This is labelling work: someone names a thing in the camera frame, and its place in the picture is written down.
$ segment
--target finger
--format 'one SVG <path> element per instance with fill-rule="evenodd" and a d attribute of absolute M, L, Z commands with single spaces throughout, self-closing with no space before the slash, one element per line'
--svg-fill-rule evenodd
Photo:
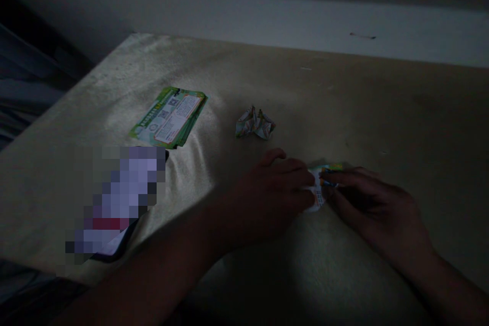
<path fill-rule="evenodd" d="M 258 165 L 262 167 L 268 167 L 277 158 L 285 159 L 287 158 L 287 154 L 283 151 L 283 149 L 280 148 L 270 149 L 265 153 L 265 156 L 260 161 L 260 163 L 258 163 Z"/>
<path fill-rule="evenodd" d="M 304 210 L 314 205 L 316 198 L 309 190 L 299 190 L 290 193 L 289 205 L 295 215 L 302 213 Z"/>
<path fill-rule="evenodd" d="M 378 172 L 369 171 L 368 169 L 363 168 L 363 167 L 351 168 L 349 170 L 345 170 L 345 172 L 356 172 L 356 173 L 360 173 L 360 174 L 363 174 L 365 176 L 369 176 L 369 177 L 372 177 L 372 178 L 375 178 L 378 180 L 381 179 L 381 175 Z"/>
<path fill-rule="evenodd" d="M 287 173 L 287 172 L 292 172 L 296 171 L 298 169 L 307 169 L 307 165 L 299 160 L 299 159 L 294 159 L 294 158 L 289 158 L 285 161 L 282 161 L 280 163 L 277 163 L 276 165 L 272 166 L 270 168 L 270 171 L 272 173 Z"/>
<path fill-rule="evenodd" d="M 357 172 L 335 172 L 321 177 L 331 183 L 355 187 L 365 195 L 385 195 L 391 192 L 389 185 Z"/>
<path fill-rule="evenodd" d="M 359 212 L 337 189 L 325 186 L 326 202 L 337 212 L 339 217 L 356 231 L 360 231 L 368 219 Z"/>
<path fill-rule="evenodd" d="M 304 186 L 314 186 L 314 175 L 307 169 L 299 169 L 296 171 L 285 173 L 279 176 L 278 180 L 281 187 L 286 190 L 296 190 Z"/>

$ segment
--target paper being folded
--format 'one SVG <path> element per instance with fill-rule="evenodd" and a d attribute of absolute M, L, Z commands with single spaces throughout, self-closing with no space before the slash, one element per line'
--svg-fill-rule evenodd
<path fill-rule="evenodd" d="M 324 205 L 325 199 L 322 195 L 323 186 L 325 185 L 332 186 L 332 187 L 338 186 L 338 184 L 334 184 L 322 179 L 321 173 L 341 171 L 342 169 L 343 169 L 343 164 L 341 163 L 323 165 L 323 166 L 318 166 L 309 169 L 309 172 L 311 172 L 315 178 L 315 183 L 314 186 L 305 187 L 305 189 L 309 189 L 314 194 L 316 201 L 314 202 L 314 205 L 311 206 L 309 209 L 307 209 L 305 212 L 318 211 Z"/>

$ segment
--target forearm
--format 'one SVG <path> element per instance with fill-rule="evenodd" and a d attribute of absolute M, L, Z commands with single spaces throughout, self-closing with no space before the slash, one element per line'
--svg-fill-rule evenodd
<path fill-rule="evenodd" d="M 433 254 L 402 271 L 421 292 L 433 315 L 445 324 L 488 324 L 489 297 L 447 261 Z"/>
<path fill-rule="evenodd" d="M 160 324 L 224 254 L 209 231 L 207 211 L 163 239 L 76 300 L 55 324 Z"/>

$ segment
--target wall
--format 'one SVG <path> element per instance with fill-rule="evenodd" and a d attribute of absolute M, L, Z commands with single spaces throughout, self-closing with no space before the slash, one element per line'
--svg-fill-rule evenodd
<path fill-rule="evenodd" d="M 131 32 L 489 67 L 487 0 L 21 0 L 93 62 Z"/>

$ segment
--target beige tablecloth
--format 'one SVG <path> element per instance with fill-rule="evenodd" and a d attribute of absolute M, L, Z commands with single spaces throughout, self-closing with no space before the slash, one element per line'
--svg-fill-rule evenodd
<path fill-rule="evenodd" d="M 91 194 L 73 147 L 144 145 L 128 131 L 163 87 L 177 86 L 210 99 L 185 146 L 171 152 L 166 193 L 140 220 L 131 248 L 279 146 L 307 163 L 365 166 L 405 187 L 418 198 L 437 249 L 487 291 L 488 76 L 133 35 L 0 154 L 1 255 L 55 272 L 71 208 Z M 236 119 L 251 104 L 277 124 L 268 142 L 234 137 Z M 96 284 L 111 268 L 90 260 L 70 277 Z M 327 207 L 302 215 L 280 240 L 225 257 L 190 299 L 238 323 L 426 319 L 403 279 Z"/>

